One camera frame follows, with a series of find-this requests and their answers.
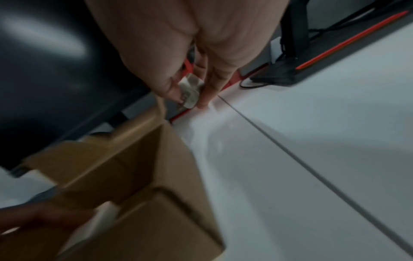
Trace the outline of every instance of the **open cardboard box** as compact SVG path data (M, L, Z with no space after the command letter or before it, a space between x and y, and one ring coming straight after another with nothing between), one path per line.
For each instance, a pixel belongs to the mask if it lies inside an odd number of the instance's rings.
M194 158L161 102L111 134L65 141L24 161L61 189L68 208L121 206L106 232L57 256L71 232L32 227L0 244L2 260L211 261L223 243Z

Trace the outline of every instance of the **human hand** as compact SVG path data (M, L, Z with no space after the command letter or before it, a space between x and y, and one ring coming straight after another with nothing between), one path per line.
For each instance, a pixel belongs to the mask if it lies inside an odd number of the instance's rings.
M208 106L233 73L254 59L288 0L85 0L125 66L157 95L182 102L182 63L195 43L194 74Z
M93 210L69 210L50 203L33 203L0 209L0 235L12 228L47 224L77 228L94 215Z

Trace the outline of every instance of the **white table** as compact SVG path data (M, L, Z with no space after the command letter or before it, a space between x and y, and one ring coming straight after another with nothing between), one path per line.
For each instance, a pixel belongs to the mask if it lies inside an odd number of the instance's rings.
M220 98L174 128L205 182L222 260L411 260Z
M408 25L292 88L233 86L220 94L411 246L412 47Z

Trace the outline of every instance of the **small metallic object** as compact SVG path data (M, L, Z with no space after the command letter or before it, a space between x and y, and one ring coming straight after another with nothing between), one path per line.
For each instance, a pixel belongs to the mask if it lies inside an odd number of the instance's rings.
M182 100L184 101L182 106L188 109L195 107L199 100L199 94L204 86L203 80L194 74L187 74L178 83L178 86L181 89Z

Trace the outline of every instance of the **red edge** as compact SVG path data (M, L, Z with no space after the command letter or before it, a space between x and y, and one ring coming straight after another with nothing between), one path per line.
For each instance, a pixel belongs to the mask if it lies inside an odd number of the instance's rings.
M400 12L398 14L390 16L389 18L381 21L380 23L378 23L376 25L373 25L372 27L362 31L361 33L358 33L358 34L354 35L353 37L347 39L346 41L344 41L342 43L339 43L338 45L334 46L333 48L323 52L322 54L320 54L320 55L314 57L313 59L303 63L302 65L296 67L296 70L302 70L302 69L305 69L305 68L317 63L318 61L320 61L320 60L326 58L327 56L337 52L338 50L344 48L345 46L347 46L349 44L352 44L355 41L357 41L357 40L371 34L372 32L375 32L378 29L384 27L385 25L388 25L388 24L398 20L399 18L401 18L401 17L405 16L406 14L408 14L408 12L409 11L403 11L403 12Z

